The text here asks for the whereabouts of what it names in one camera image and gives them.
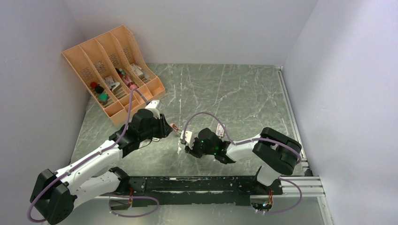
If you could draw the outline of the small staple box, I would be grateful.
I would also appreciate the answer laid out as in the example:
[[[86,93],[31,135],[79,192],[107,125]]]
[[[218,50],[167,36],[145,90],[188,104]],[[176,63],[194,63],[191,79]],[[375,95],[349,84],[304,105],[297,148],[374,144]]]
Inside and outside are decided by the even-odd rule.
[[[223,124],[218,123],[217,127],[216,127],[216,135],[218,137],[224,137],[224,128],[223,128]]]

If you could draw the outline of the pink white stapler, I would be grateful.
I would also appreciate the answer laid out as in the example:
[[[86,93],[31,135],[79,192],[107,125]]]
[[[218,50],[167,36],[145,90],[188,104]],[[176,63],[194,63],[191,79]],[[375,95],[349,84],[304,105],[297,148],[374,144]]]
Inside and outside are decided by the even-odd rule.
[[[176,134],[180,135],[182,133],[182,130],[176,124],[171,123],[170,126]]]

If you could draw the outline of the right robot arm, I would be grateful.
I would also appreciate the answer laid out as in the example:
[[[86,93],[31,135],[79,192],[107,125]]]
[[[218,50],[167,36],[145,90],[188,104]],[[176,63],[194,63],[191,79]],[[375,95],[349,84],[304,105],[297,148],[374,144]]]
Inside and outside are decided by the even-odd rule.
[[[201,158],[212,155],[222,164],[232,164],[245,158],[258,158],[264,162],[255,175],[253,188],[258,194],[265,194],[274,180],[281,175],[292,175],[301,163],[301,144],[270,128],[260,134],[239,142],[223,141],[216,133],[205,128],[194,137],[190,131],[180,135],[180,143],[186,153]]]

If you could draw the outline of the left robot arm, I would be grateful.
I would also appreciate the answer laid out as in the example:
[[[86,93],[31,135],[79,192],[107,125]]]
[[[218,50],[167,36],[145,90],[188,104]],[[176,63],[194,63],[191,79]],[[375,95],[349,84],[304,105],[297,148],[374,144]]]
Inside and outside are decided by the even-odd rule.
[[[99,195],[127,193],[129,176],[120,168],[112,168],[98,177],[95,174],[138,150],[143,141],[166,138],[172,131],[164,114],[139,109],[96,150],[55,172],[42,171],[31,194],[27,218],[34,223],[47,221],[55,225]]]

